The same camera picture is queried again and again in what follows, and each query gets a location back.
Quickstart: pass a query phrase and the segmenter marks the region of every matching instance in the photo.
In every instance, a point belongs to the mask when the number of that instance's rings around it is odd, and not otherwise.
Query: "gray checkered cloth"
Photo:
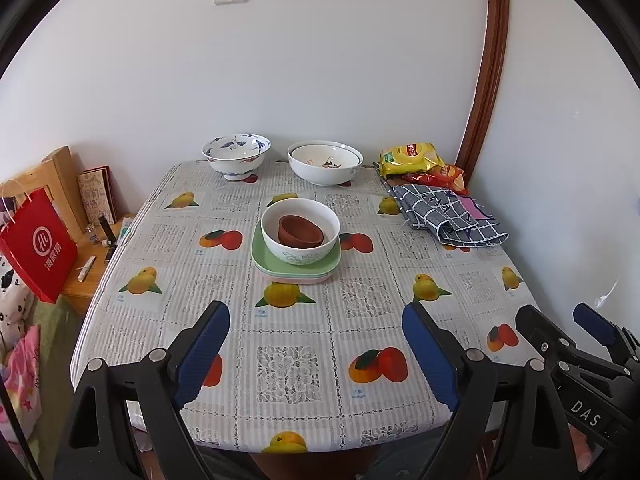
[[[413,229],[428,229],[443,244],[489,247],[503,243],[509,236],[471,197],[458,196],[443,187],[391,187],[386,182],[385,187],[398,200],[400,211]]]

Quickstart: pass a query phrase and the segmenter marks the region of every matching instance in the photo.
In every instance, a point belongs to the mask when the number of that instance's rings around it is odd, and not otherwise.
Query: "yellow chip bag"
[[[444,166],[430,142],[396,146],[380,153],[380,175],[424,173],[434,166]]]

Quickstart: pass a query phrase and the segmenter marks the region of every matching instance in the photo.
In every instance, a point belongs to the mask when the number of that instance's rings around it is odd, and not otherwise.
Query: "wooden nightstand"
[[[122,220],[120,220],[116,225],[112,226],[113,234],[118,237],[120,233],[120,226],[122,225]],[[101,238],[105,238],[102,233],[102,229],[96,229],[98,235],[101,235]],[[73,310],[75,310],[80,316],[84,317],[86,315],[86,311],[89,309],[89,304],[94,297],[95,290],[98,288],[98,283],[100,283],[100,279],[104,274],[104,270],[106,269],[106,264],[104,263],[104,257],[107,254],[107,247],[102,247],[101,245],[93,245],[89,241],[89,234],[85,233],[82,236],[82,239],[78,242],[78,258],[72,269],[77,269],[78,267],[84,266],[86,261],[90,256],[96,256],[94,264],[89,270],[87,276],[84,279],[84,282],[80,283],[78,281],[78,274],[80,274],[80,270],[71,270],[69,276],[66,278],[65,286],[62,288],[62,294],[66,300],[69,302]]]

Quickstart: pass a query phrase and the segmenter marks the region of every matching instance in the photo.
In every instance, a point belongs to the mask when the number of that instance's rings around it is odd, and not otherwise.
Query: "wooden headboard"
[[[89,222],[78,189],[78,171],[68,146],[49,153],[37,166],[0,185],[0,196],[13,196],[21,204],[26,200],[25,192],[41,187],[47,191],[69,235],[78,243]]]

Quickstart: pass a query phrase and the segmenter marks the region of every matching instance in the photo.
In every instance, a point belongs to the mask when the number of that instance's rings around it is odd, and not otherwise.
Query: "silver screw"
[[[471,360],[471,361],[482,361],[482,359],[484,359],[484,354],[482,353],[481,350],[478,350],[477,348],[470,348],[469,350],[466,351],[466,356]]]
[[[155,350],[149,352],[149,360],[157,363],[158,361],[162,361],[165,355],[166,351],[164,350],[164,348],[156,348]]]
[[[540,359],[532,359],[529,364],[537,372],[541,372],[545,369],[545,364]]]
[[[91,359],[89,361],[89,364],[86,367],[89,368],[89,371],[95,372],[101,366],[102,366],[102,359],[100,359],[99,357],[96,357],[94,359]]]

